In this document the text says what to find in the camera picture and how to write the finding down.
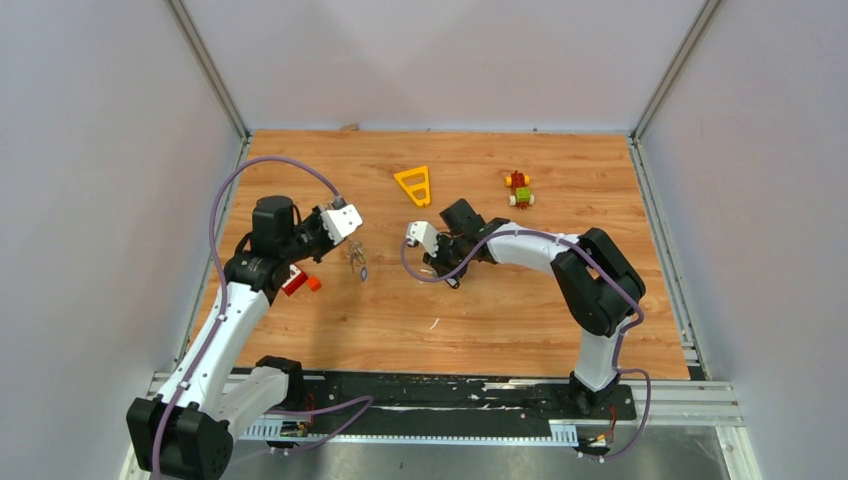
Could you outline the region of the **metal keyring with keys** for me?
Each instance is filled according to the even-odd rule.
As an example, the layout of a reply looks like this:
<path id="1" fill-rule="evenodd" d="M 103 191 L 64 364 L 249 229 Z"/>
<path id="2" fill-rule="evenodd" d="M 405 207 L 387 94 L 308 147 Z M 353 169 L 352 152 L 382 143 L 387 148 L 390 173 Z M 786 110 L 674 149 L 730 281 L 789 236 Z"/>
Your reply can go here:
<path id="1" fill-rule="evenodd" d="M 346 245 L 346 258 L 351 271 L 360 275 L 361 267 L 367 267 L 367 257 L 365 255 L 364 247 L 361 242 L 355 240 L 348 240 Z"/>

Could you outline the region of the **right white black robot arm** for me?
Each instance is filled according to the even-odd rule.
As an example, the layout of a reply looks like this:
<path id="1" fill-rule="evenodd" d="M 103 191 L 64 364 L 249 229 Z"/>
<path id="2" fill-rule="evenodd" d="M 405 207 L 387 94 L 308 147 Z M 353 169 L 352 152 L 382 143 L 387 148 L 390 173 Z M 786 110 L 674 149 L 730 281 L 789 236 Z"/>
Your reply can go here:
<path id="1" fill-rule="evenodd" d="M 596 417 L 611 403 L 610 389 L 622 374 L 622 336 L 644 319 L 640 301 L 646 286 L 611 237 L 591 228 L 580 235 L 530 229 L 502 217 L 485 220 L 465 199 L 440 214 L 446 228 L 416 221 L 405 244 L 424 250 L 423 262 L 436 281 L 457 288 L 473 261 L 512 265 L 552 276 L 582 330 L 572 372 L 577 384 L 571 403 L 584 417 Z"/>

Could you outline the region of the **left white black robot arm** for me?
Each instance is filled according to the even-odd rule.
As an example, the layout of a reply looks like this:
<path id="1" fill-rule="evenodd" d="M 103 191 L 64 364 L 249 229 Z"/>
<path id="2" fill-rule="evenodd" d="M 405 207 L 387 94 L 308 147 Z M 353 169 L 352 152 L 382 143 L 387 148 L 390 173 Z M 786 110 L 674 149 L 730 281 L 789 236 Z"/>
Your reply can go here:
<path id="1" fill-rule="evenodd" d="M 139 467 L 154 478 L 218 479 L 235 442 L 273 406 L 298 411 L 306 386 L 297 363 L 271 357 L 232 390 L 225 385 L 248 337 L 305 259 L 320 262 L 363 224 L 342 198 L 298 218 L 293 201 L 257 201 L 252 229 L 224 265 L 212 311 L 176 371 L 151 399 L 137 398 L 126 420 Z"/>

